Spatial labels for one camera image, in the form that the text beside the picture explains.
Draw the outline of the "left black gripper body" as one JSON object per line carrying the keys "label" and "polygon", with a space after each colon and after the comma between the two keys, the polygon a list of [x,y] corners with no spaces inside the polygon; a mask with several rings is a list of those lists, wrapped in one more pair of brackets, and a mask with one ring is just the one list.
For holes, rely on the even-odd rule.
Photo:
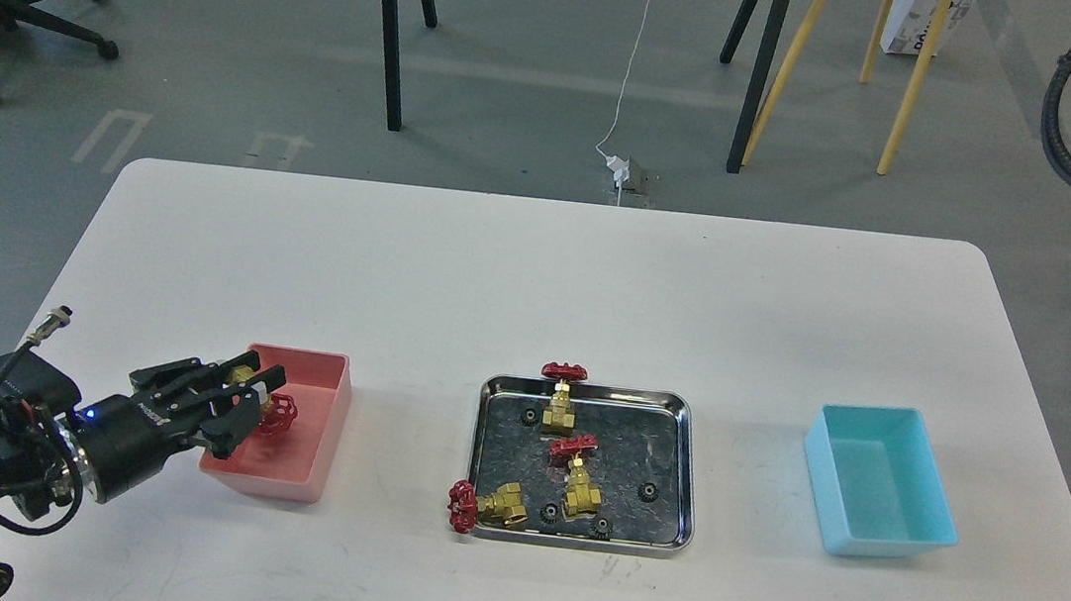
{"label": "left black gripper body", "polygon": [[162,470],[165,461],[199,447],[201,424],[232,409],[233,400],[210,401],[194,390],[151,388],[115,394],[71,415],[70,429],[89,466],[95,502],[106,504]]}

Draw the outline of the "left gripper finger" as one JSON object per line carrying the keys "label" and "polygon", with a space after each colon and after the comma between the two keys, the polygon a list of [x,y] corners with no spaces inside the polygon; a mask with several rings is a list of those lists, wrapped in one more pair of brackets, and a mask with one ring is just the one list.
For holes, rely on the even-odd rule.
{"label": "left gripper finger", "polygon": [[175,397],[186,390],[205,392],[223,385],[241,384],[256,375],[256,364],[202,362],[199,358],[160,362],[156,366],[136,369],[129,374],[134,393]]}
{"label": "left gripper finger", "polygon": [[284,365],[262,371],[247,364],[232,365],[226,374],[220,399],[211,402],[215,415],[203,422],[198,434],[214,459],[230,459],[238,446],[251,435],[276,436],[282,433],[285,394],[276,393],[285,386]]}

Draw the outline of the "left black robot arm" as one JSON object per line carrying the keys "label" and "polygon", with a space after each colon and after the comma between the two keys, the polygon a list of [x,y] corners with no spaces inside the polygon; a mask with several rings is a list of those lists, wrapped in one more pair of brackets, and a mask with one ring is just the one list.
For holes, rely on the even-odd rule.
{"label": "left black robot arm", "polygon": [[[60,530],[87,498],[114,500],[175,453],[196,447],[229,459],[251,435],[285,432],[298,415],[281,392],[285,369],[263,366],[255,350],[137,369],[131,394],[85,405],[67,374],[35,354],[70,319],[66,306],[49,310],[0,356],[0,526],[16,535]],[[13,581],[0,562],[0,597]]]}

